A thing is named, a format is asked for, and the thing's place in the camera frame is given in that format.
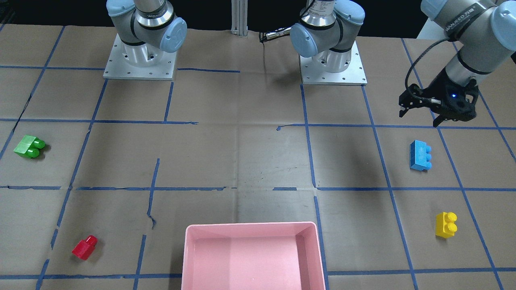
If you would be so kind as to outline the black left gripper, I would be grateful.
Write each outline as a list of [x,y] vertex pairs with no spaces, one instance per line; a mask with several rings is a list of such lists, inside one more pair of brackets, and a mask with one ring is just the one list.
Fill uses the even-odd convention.
[[399,117],[413,108],[428,107],[437,114],[433,127],[438,127],[444,121],[467,122],[476,118],[476,101],[479,97],[479,87],[475,80],[463,87],[455,84],[443,69],[431,84],[421,89],[417,84],[409,85],[399,96]]

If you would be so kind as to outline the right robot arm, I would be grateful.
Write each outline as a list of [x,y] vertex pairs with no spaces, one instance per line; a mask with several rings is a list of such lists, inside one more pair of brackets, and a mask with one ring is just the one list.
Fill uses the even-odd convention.
[[108,0],[106,8],[130,65],[151,66],[186,39],[187,23],[168,0]]

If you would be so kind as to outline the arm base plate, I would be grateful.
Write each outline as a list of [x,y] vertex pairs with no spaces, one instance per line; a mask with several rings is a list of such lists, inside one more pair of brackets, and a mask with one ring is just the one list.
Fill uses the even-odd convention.
[[354,42],[351,50],[324,51],[310,58],[299,56],[303,84],[365,86],[367,77]]
[[118,80],[173,81],[177,52],[167,53],[149,44],[129,46],[116,35],[103,77]]

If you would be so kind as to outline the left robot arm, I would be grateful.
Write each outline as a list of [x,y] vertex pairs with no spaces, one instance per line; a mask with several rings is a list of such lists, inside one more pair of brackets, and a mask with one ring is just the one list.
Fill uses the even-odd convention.
[[[515,2],[424,0],[420,8],[445,36],[429,48],[445,41],[463,46],[426,88],[405,83],[399,116],[428,107],[437,114],[434,127],[448,120],[470,121],[477,116],[479,84],[515,52]],[[314,0],[289,35],[301,59],[338,74],[350,64],[352,45],[364,20],[364,9],[351,0]]]

